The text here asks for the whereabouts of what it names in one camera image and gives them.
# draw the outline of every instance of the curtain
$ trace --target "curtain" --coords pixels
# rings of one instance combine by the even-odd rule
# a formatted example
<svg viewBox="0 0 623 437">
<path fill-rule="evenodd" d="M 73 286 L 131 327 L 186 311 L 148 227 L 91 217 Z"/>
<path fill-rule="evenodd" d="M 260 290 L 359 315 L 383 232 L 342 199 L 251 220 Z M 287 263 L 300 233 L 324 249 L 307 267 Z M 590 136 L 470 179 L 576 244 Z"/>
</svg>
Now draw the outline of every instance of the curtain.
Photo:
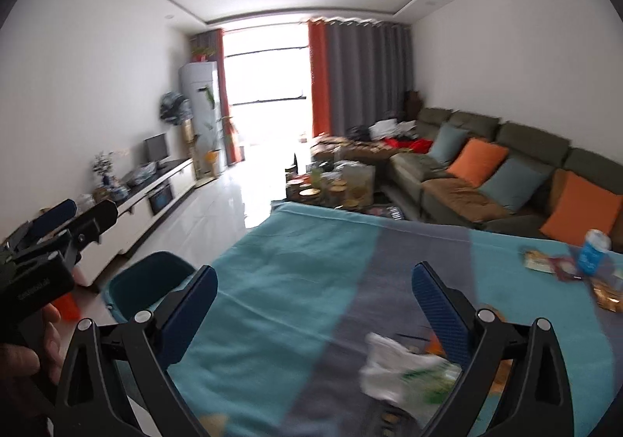
<svg viewBox="0 0 623 437">
<path fill-rule="evenodd" d="M 331 134 L 396 117 L 413 88 L 410 27 L 339 21 L 325 27 Z"/>
<path fill-rule="evenodd" d="M 219 76 L 220 114 L 223 119 L 222 125 L 225 156 L 227 157 L 227 164 L 233 165 L 239 161 L 242 161 L 242 156 L 238 145 L 238 132 L 232 123 L 232 118 L 229 114 L 229 102 L 227 101 L 225 54 L 223 52 L 223 30 L 219 28 L 218 30 L 195 35 L 195 37 L 191 38 L 191 45 L 198 47 L 211 47 L 216 50 L 216 54 L 208 57 L 208 61 L 216 61 L 216 68 Z"/>
<path fill-rule="evenodd" d="M 331 133 L 328 64 L 326 60 L 326 23 L 307 23 L 311 66 L 311 136 Z"/>
</svg>

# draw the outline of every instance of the blue cup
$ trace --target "blue cup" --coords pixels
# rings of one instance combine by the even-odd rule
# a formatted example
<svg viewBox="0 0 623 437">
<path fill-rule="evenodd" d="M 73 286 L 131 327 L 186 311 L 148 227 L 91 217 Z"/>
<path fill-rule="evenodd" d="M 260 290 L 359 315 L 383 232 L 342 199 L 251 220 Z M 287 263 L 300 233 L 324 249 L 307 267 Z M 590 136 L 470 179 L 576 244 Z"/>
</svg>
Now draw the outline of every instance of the blue cup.
<svg viewBox="0 0 623 437">
<path fill-rule="evenodd" d="M 577 257 L 577 267 L 588 276 L 599 268 L 601 260 L 610 250 L 610 238 L 599 230 L 589 230 Z"/>
</svg>

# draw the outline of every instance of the monitor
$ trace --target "monitor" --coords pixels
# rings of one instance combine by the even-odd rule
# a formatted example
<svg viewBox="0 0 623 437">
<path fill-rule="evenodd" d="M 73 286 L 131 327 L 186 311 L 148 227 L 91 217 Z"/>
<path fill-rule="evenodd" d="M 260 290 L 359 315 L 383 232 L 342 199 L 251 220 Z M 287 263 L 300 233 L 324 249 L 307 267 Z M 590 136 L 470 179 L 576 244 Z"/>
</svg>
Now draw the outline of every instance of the monitor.
<svg viewBox="0 0 623 437">
<path fill-rule="evenodd" d="M 147 153 L 147 161 L 158 162 L 168 157 L 169 149 L 166 146 L 164 133 L 145 140 L 145 151 Z"/>
</svg>

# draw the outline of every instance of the white floor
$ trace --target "white floor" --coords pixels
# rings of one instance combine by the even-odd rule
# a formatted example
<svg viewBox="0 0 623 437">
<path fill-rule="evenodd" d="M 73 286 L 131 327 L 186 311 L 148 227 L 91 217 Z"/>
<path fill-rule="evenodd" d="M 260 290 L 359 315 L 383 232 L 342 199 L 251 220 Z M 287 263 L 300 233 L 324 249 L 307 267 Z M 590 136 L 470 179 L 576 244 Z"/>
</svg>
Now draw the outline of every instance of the white floor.
<svg viewBox="0 0 623 437">
<path fill-rule="evenodd" d="M 97 281 L 99 286 L 156 251 L 176 254 L 195 268 L 212 263 L 248 229 L 269 216 L 271 200 L 285 197 L 283 170 L 292 163 L 294 151 L 299 168 L 304 170 L 309 163 L 308 144 L 247 148 L 246 161 L 226 170 L 214 182 L 194 190 L 140 244 L 130 260 L 118 256 Z M 98 325 L 114 323 L 100 295 L 77 288 L 74 298 L 84 318 L 91 318 Z M 75 322 L 60 323 L 65 349 L 75 326 Z"/>
</svg>

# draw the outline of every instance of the black bag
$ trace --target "black bag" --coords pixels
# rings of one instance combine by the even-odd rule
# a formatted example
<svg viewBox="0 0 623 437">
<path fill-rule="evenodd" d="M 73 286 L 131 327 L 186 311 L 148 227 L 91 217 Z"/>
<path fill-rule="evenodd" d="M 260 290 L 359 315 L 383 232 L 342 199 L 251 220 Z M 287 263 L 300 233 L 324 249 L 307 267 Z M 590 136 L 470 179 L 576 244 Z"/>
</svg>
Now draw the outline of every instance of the black bag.
<svg viewBox="0 0 623 437">
<path fill-rule="evenodd" d="M 367 126 L 355 126 L 350 128 L 347 137 L 356 142 L 370 142 L 370 130 Z"/>
</svg>

